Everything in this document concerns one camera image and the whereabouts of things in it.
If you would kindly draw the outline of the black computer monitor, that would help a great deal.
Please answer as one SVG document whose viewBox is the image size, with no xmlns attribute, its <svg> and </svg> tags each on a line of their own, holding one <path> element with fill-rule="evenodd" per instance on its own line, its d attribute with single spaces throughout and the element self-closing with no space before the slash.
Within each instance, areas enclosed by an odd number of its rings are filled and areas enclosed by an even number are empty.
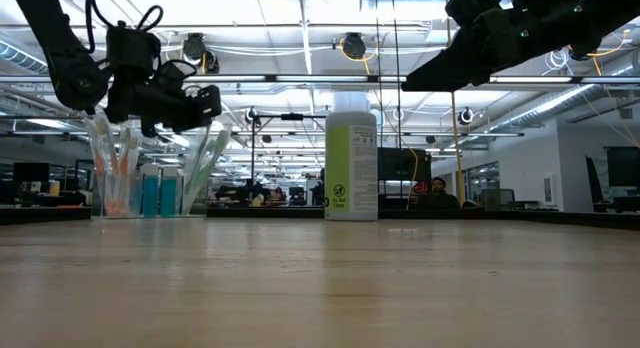
<svg viewBox="0 0 640 348">
<path fill-rule="evenodd" d="M 606 153 L 609 185 L 640 188 L 640 149 L 607 147 Z"/>
<path fill-rule="evenodd" d="M 19 193 L 41 193 L 49 182 L 50 164 L 45 162 L 15 162 L 13 181 Z"/>
</svg>

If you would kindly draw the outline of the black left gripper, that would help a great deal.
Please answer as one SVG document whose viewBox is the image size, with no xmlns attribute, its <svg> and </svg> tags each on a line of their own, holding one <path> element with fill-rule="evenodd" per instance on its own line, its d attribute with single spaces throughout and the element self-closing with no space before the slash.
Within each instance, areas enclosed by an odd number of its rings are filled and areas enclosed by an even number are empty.
<svg viewBox="0 0 640 348">
<path fill-rule="evenodd" d="M 120 21 L 107 30 L 107 62 L 113 74 L 105 113 L 112 123 L 140 118 L 141 133 L 157 135 L 158 123 L 175 132 L 209 126 L 222 113 L 220 90 L 208 85 L 195 98 L 183 90 L 195 67 L 183 60 L 161 61 L 161 42 Z"/>
</svg>

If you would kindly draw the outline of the white green wipes canister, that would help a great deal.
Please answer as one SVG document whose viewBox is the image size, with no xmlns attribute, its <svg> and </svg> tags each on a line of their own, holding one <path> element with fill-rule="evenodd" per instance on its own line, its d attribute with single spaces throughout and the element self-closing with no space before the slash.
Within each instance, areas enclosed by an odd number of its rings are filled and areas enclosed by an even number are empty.
<svg viewBox="0 0 640 348">
<path fill-rule="evenodd" d="M 364 92 L 337 92 L 325 121 L 325 207 L 331 221 L 378 219 L 377 120 Z"/>
</svg>

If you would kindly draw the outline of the black aluminium table frame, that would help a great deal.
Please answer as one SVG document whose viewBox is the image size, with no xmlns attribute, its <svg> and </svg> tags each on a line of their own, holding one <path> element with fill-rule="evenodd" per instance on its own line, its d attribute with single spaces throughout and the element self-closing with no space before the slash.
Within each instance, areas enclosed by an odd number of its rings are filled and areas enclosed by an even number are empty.
<svg viewBox="0 0 640 348">
<path fill-rule="evenodd" d="M 211 208 L 207 218 L 321 219 L 319 208 Z M 0 225 L 89 220 L 91 209 L 85 207 L 0 208 Z M 573 225 L 640 232 L 640 215 L 609 213 L 563 213 L 555 211 L 454 211 L 383 210 L 379 220 L 479 220 L 524 221 Z"/>
</svg>

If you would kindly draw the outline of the black background rig frame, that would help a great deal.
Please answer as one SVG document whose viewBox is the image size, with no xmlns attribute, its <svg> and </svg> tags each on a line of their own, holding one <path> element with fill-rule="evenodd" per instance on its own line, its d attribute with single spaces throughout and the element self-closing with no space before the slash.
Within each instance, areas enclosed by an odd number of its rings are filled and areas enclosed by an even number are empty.
<svg viewBox="0 0 640 348">
<path fill-rule="evenodd" d="M 251 207 L 303 206 L 313 202 L 312 188 L 325 166 L 322 117 L 304 113 L 259 114 L 251 125 Z"/>
</svg>

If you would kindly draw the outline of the long ceiling light bar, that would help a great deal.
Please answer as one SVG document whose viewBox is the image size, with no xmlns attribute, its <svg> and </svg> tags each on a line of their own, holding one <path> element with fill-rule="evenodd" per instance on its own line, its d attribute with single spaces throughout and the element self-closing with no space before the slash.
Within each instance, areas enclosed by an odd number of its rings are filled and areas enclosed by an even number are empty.
<svg viewBox="0 0 640 348">
<path fill-rule="evenodd" d="M 404 83 L 395 75 L 196 75 L 197 83 Z M 640 84 L 640 76 L 491 76 L 490 84 Z"/>
</svg>

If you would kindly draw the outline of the black wall screen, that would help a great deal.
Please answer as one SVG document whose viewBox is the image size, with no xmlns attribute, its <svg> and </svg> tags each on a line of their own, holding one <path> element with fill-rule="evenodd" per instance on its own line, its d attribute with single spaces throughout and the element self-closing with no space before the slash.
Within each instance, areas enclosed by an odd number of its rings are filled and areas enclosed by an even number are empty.
<svg viewBox="0 0 640 348">
<path fill-rule="evenodd" d="M 379 148 L 378 179 L 430 182 L 432 179 L 431 156 L 424 150 Z"/>
</svg>

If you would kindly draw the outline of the green toothbrush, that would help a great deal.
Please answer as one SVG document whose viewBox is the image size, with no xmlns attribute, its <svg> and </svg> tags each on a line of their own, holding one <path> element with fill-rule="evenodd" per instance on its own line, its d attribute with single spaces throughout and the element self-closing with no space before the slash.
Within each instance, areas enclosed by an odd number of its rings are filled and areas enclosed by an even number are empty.
<svg viewBox="0 0 640 348">
<path fill-rule="evenodd" d="M 187 155 L 184 166 L 182 210 L 183 215 L 189 215 L 192 205 L 201 190 L 203 183 L 202 169 L 206 165 L 205 157 L 207 145 L 210 141 L 211 127 L 198 128 L 195 136 L 191 136 L 189 142 L 194 144 L 193 149 Z"/>
<path fill-rule="evenodd" d="M 191 137 L 189 139 L 189 150 L 185 156 L 183 167 L 183 196 L 181 214 L 187 215 L 190 212 L 192 196 L 195 192 L 195 176 L 198 168 L 200 139 Z"/>
<path fill-rule="evenodd" d="M 215 139 L 209 136 L 210 129 L 205 131 L 205 137 L 198 147 L 194 168 L 190 180 L 190 203 L 193 204 L 199 193 L 204 189 L 210 173 L 227 147 L 231 132 L 223 129 Z"/>
<path fill-rule="evenodd" d="M 220 138 L 224 138 L 223 133 L 221 133 L 216 139 L 209 141 L 204 147 L 203 154 L 199 157 L 198 168 L 195 176 L 195 192 L 192 196 L 191 209 L 197 196 L 204 189 L 210 173 L 215 168 L 216 162 L 226 146 L 225 141 L 220 141 Z"/>
</svg>

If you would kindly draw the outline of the small blue mouthwash bottle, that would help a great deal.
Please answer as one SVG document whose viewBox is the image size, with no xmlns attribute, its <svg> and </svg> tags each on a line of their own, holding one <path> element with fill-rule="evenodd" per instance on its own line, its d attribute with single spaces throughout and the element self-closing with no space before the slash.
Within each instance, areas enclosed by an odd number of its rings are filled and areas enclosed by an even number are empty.
<svg viewBox="0 0 640 348">
<path fill-rule="evenodd" d="M 158 213 L 159 166 L 144 164 L 141 166 L 143 175 L 142 214 L 144 217 L 155 217 Z"/>
<path fill-rule="evenodd" d="M 163 167 L 160 183 L 160 215 L 162 217 L 173 217 L 176 213 L 177 183 L 178 168 Z"/>
</svg>

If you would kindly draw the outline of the grey mesh office chair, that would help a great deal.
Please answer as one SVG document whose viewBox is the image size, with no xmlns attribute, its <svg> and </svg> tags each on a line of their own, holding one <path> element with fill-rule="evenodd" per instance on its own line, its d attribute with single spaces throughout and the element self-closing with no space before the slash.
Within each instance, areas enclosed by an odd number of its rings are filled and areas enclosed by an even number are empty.
<svg viewBox="0 0 640 348">
<path fill-rule="evenodd" d="M 512 189 L 483 189 L 480 205 L 487 211 L 507 211 L 515 208 L 515 192 Z"/>
</svg>

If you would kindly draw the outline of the person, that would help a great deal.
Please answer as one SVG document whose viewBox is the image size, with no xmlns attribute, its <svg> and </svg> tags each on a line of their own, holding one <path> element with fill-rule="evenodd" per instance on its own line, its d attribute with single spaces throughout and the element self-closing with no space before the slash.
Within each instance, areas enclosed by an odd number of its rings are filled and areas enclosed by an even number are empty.
<svg viewBox="0 0 640 348">
<path fill-rule="evenodd" d="M 458 210 L 459 200 L 446 191 L 446 182 L 435 177 L 431 183 L 431 191 L 420 199 L 421 206 L 426 210 Z"/>
</svg>

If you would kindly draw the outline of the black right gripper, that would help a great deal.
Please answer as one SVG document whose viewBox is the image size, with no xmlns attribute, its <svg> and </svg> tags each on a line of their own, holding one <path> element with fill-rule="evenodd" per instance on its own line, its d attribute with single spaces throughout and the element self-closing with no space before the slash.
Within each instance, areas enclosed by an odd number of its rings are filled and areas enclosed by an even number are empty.
<svg viewBox="0 0 640 348">
<path fill-rule="evenodd" d="M 555 49 L 550 14 L 555 0 L 449 0 L 458 25 L 451 45 L 406 76 L 406 92 L 454 92 L 489 74 Z"/>
</svg>

